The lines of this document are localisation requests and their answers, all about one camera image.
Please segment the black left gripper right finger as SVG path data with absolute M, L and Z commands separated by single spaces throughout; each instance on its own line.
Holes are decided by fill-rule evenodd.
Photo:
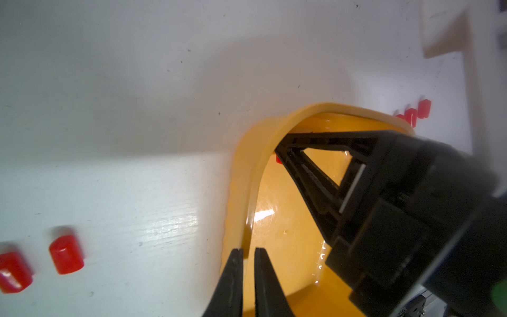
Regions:
M 255 250 L 254 286 L 257 317 L 294 317 L 265 248 Z

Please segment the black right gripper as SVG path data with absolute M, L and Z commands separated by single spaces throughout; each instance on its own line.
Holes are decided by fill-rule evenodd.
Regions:
M 396 313 L 421 284 L 466 316 L 499 314 L 506 217 L 490 172 L 394 131 L 289 133 L 275 154 L 363 312 Z

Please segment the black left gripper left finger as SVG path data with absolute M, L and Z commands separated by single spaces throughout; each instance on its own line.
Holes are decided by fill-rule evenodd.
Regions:
M 243 315 L 244 252 L 233 249 L 203 317 Z

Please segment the yellow plastic storage tray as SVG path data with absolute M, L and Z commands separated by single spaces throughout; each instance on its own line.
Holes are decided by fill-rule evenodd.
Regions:
M 326 265 L 330 247 L 275 148 L 288 133 L 394 130 L 413 134 L 404 120 L 336 103 L 319 103 L 254 125 L 241 139 L 232 163 L 223 261 L 244 251 L 244 315 L 255 314 L 254 253 L 265 248 L 297 316 L 360 316 L 350 287 Z

